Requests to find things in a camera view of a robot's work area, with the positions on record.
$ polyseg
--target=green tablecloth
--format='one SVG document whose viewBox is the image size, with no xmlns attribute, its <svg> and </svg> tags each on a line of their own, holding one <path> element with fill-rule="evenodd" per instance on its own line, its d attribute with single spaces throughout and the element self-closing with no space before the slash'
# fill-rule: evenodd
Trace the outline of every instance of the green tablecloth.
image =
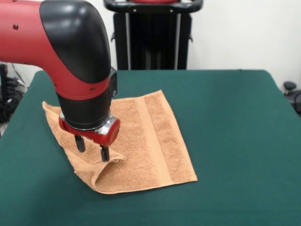
<svg viewBox="0 0 301 226">
<path fill-rule="evenodd" d="M 163 90 L 198 182 L 92 191 L 48 127 L 41 102 L 58 101 L 39 72 L 0 140 L 0 225 L 301 225 L 301 121 L 267 72 L 120 71 L 118 87 Z"/>
</svg>

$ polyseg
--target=table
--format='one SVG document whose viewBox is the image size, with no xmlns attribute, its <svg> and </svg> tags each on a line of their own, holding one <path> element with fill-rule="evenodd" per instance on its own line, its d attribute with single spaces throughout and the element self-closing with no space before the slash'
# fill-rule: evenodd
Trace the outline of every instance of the table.
<svg viewBox="0 0 301 226">
<path fill-rule="evenodd" d="M 49 129 L 38 72 L 0 140 L 0 225 L 300 225 L 301 121 L 266 71 L 118 71 L 118 95 L 161 89 L 198 182 L 103 195 L 76 175 Z"/>
</svg>

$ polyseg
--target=white wall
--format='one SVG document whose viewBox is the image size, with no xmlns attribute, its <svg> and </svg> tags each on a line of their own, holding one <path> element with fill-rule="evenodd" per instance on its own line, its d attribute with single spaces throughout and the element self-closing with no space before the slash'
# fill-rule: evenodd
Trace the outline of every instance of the white wall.
<svg viewBox="0 0 301 226">
<path fill-rule="evenodd" d="M 90 0 L 113 33 L 113 12 Z M 193 43 L 188 69 L 265 69 L 279 87 L 286 80 L 301 86 L 300 0 L 205 0 L 192 14 Z M 111 43 L 116 65 L 115 43 Z M 37 67 L 18 65 L 30 81 Z"/>
</svg>

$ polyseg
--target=brown towel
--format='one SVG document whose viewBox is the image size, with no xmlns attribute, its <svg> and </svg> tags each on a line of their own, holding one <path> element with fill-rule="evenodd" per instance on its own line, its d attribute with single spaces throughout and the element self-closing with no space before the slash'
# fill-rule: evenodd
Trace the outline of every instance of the brown towel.
<svg viewBox="0 0 301 226">
<path fill-rule="evenodd" d="M 178 124 L 162 91 L 112 101 L 121 120 L 110 161 L 102 162 L 99 145 L 85 139 L 80 153 L 74 136 L 58 125 L 60 107 L 43 102 L 48 124 L 77 174 L 103 194 L 141 191 L 197 181 Z"/>
</svg>

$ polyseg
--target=black cart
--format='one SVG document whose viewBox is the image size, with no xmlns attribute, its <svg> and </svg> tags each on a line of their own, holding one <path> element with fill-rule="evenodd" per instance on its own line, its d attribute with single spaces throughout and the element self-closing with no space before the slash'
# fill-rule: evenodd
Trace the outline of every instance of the black cart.
<svg viewBox="0 0 301 226">
<path fill-rule="evenodd" d="M 203 0 L 104 0 L 114 14 L 119 70 L 185 70 L 191 16 Z"/>
</svg>

